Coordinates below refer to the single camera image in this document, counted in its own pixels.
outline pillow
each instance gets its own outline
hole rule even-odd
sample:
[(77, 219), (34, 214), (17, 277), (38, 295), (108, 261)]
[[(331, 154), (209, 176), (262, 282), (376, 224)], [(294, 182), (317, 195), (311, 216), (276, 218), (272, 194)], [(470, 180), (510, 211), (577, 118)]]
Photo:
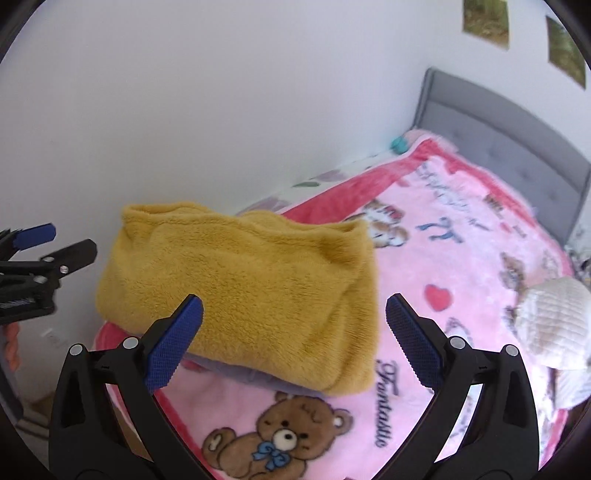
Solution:
[(515, 312), (517, 338), (542, 365), (586, 369), (591, 358), (591, 292), (572, 277), (528, 288)]
[(413, 128), (407, 131), (401, 137), (395, 138), (390, 144), (390, 149), (393, 150), (394, 153), (402, 155), (403, 153), (406, 153), (410, 149), (410, 147), (423, 135), (434, 136), (435, 140), (437, 141), (437, 143), (439, 143), (441, 148), (450, 153), (457, 153), (458, 151), (458, 148), (447, 138), (442, 137), (441, 135), (434, 134), (429, 130), (422, 130), (419, 128)]
[(554, 382), (556, 408), (575, 408), (591, 396), (591, 368), (559, 370)]

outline bed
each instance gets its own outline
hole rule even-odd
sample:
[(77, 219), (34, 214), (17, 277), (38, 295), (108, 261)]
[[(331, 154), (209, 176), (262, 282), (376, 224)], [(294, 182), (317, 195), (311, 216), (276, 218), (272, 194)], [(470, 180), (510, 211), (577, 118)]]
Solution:
[[(375, 245), (380, 305), (399, 291), (449, 336), (460, 335), (480, 349), (519, 346), (508, 311), (521, 288), (571, 273), (561, 247), (586, 200), (591, 166), (528, 112), (434, 69), (426, 74), (414, 127), (428, 132), (400, 156), (384, 153), (327, 172), (245, 210), (272, 210), (303, 223), (363, 217)], [(113, 348), (126, 335), (107, 323), (95, 346)], [(553, 407), (552, 372), (522, 353), (538, 410), (543, 464), (556, 448), (567, 412)], [(117, 390), (110, 392), (129, 422)], [(418, 384), (382, 322), (375, 388), (322, 399), (353, 420), (329, 450), (308, 462), (303, 478), (371, 479), (432, 395)], [(457, 449), (478, 395), (477, 386), (441, 458)], [(236, 475), (221, 471), (210, 455), (223, 432), (250, 432), (265, 408), (286, 401), (190, 359), (156, 398), (219, 479)]]

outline pink blanket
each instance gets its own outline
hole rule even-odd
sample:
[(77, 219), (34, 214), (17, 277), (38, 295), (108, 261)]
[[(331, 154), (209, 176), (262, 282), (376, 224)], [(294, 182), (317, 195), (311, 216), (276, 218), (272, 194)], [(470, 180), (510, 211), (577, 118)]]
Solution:
[[(379, 305), (400, 292), (419, 315), (479, 349), (519, 345), (511, 309), (525, 287), (569, 275), (560, 247), (500, 179), (421, 137), (410, 151), (304, 202), (285, 215), (304, 223), (363, 217), (379, 270)], [(125, 332), (107, 324), (98, 349)], [(541, 463), (566, 420), (555, 411), (550, 371), (522, 350), (538, 409)], [(432, 398), (382, 321), (375, 387), (351, 397), (288, 397), (179, 368), (157, 399), (216, 478), (370, 480)], [(112, 389), (115, 404), (124, 411)], [(473, 387), (441, 458), (454, 453), (478, 399)]]

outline teddy bear print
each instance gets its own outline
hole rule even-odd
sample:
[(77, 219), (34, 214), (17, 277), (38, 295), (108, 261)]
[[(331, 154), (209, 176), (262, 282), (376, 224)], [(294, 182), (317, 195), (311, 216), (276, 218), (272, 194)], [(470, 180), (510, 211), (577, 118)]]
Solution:
[(203, 442), (207, 463), (241, 480), (297, 480), (353, 427), (347, 410), (333, 410), (320, 398), (277, 392), (275, 404), (256, 421), (256, 431), (237, 436), (231, 428), (211, 432)]
[(501, 271), (501, 281), (505, 288), (517, 292), (521, 295), (525, 290), (525, 266), (521, 260), (510, 257), (506, 253), (501, 254), (503, 270)]
[(408, 242), (408, 230), (399, 226), (405, 213), (395, 207), (374, 199), (365, 205), (361, 213), (352, 215), (344, 222), (362, 219), (368, 223), (368, 232), (374, 248), (401, 247)]

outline yellow fleece blanket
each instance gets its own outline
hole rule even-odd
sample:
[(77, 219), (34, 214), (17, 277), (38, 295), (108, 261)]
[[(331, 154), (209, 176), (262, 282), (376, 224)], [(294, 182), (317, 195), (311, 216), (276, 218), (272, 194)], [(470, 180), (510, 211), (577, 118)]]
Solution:
[(204, 304), (189, 352), (327, 395), (374, 378), (374, 249), (364, 221), (304, 225), (271, 212), (194, 203), (123, 210), (97, 293), (99, 313), (144, 333), (186, 295)]

